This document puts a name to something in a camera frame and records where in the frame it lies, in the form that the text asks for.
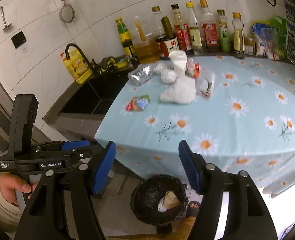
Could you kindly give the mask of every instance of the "table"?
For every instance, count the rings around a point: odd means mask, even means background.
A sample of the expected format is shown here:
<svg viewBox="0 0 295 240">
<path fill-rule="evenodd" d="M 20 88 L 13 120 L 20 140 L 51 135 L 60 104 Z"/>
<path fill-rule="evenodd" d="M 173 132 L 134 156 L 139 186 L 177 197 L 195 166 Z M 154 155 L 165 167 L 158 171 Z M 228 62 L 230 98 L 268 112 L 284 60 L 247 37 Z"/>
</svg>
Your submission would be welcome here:
<svg viewBox="0 0 295 240">
<path fill-rule="evenodd" d="M 278 194 L 295 183 L 295 66 L 268 59 L 195 57 L 216 75 L 211 100 L 188 105 L 159 102 L 168 87 L 154 76 L 141 87 L 127 82 L 95 139 L 117 145 L 116 159 L 142 178 L 169 174 L 187 182 L 178 156 L 191 149 L 223 171 L 246 170 L 257 187 Z M 148 94 L 142 112 L 125 110 L 133 96 Z"/>
</svg>

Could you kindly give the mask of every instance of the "green package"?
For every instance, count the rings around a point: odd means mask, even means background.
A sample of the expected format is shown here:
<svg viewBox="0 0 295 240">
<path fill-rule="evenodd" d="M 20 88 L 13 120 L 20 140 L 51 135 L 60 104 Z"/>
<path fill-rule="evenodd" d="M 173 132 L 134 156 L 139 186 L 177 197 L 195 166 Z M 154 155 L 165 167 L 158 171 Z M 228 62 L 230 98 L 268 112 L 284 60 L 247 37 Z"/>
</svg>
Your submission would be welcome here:
<svg viewBox="0 0 295 240">
<path fill-rule="evenodd" d="M 277 44 L 278 44 L 278 55 L 281 58 L 286 57 L 286 34 L 287 34 L 287 20 L 275 16 L 270 19 L 270 25 L 276 28 Z"/>
</svg>

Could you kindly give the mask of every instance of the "human hand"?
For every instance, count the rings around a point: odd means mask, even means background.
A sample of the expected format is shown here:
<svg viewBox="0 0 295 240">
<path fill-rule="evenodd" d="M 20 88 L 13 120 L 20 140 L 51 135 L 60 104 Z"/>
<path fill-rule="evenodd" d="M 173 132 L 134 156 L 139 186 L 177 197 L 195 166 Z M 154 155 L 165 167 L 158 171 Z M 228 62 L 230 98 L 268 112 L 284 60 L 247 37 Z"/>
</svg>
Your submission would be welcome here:
<svg viewBox="0 0 295 240">
<path fill-rule="evenodd" d="M 38 182 L 34 183 L 32 187 L 20 176 L 9 173 L 2 173 L 0 176 L 0 192 L 3 198 L 9 203 L 18 206 L 18 202 L 15 195 L 15 189 L 23 192 L 30 193 L 35 190 Z"/>
</svg>

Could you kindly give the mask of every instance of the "trash bag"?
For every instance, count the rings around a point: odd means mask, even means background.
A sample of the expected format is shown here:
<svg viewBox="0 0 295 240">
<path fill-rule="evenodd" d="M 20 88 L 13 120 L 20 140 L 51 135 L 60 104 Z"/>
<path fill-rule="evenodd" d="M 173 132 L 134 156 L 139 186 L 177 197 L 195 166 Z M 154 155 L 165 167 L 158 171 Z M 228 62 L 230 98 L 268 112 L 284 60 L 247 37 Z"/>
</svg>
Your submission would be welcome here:
<svg viewBox="0 0 295 240">
<path fill-rule="evenodd" d="M 180 204 L 165 212 L 157 206 L 167 191 L 173 191 Z M 139 184 L 131 195 L 131 209 L 138 220 L 154 226 L 164 226 L 185 215 L 188 199 L 182 182 L 169 175 L 155 175 Z"/>
</svg>

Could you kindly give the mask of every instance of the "slipper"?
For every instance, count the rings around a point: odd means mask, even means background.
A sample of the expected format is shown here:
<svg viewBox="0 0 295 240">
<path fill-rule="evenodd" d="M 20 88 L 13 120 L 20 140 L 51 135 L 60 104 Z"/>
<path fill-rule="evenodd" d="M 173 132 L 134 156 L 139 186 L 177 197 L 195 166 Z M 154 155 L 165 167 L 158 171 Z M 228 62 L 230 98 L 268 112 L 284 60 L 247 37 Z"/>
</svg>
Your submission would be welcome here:
<svg viewBox="0 0 295 240">
<path fill-rule="evenodd" d="M 201 204 L 197 201 L 191 201 L 188 205 L 187 205 L 187 211 L 186 211 L 186 217 L 197 217 L 197 214 L 199 213 Z"/>
</svg>

